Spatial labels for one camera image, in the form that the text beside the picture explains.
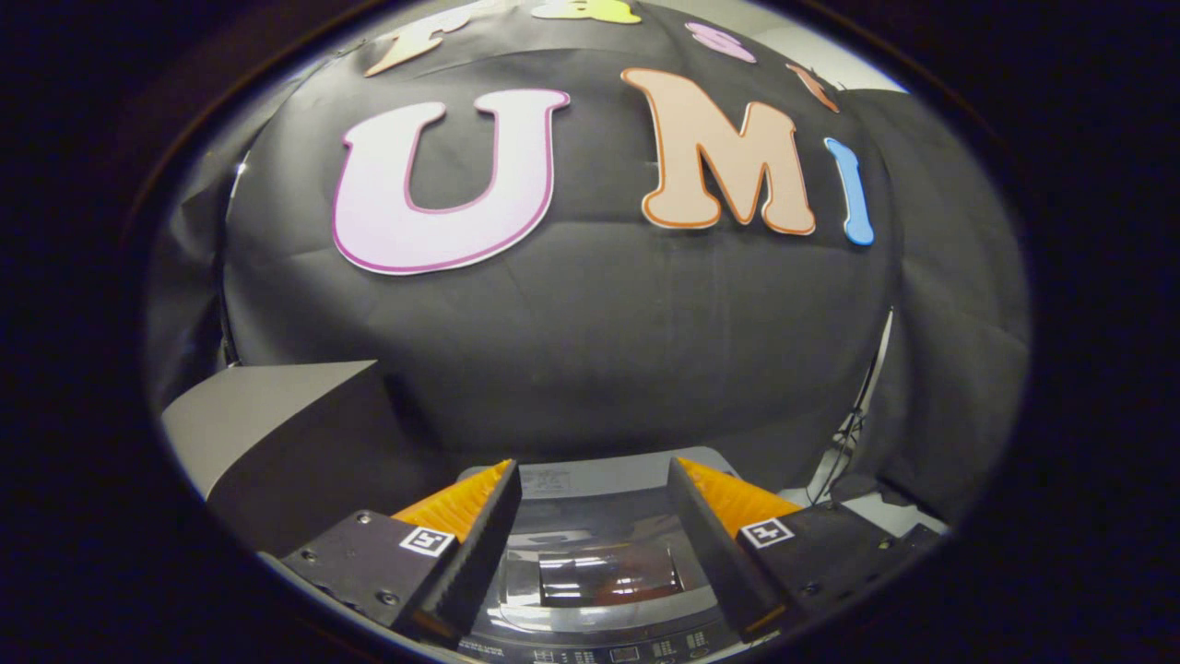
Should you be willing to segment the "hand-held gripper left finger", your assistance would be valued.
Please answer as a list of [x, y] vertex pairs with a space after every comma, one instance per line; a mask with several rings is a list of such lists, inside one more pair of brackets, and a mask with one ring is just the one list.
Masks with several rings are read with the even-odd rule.
[[392, 517], [358, 509], [278, 560], [367, 622], [437, 646], [476, 625], [522, 502], [504, 459]]

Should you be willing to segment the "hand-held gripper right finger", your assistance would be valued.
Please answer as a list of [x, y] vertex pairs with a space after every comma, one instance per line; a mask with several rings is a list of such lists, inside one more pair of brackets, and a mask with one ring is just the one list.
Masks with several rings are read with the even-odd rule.
[[667, 494], [726, 625], [743, 639], [792, 635], [892, 580], [923, 554], [923, 527], [894, 534], [846, 505], [801, 507], [684, 456]]

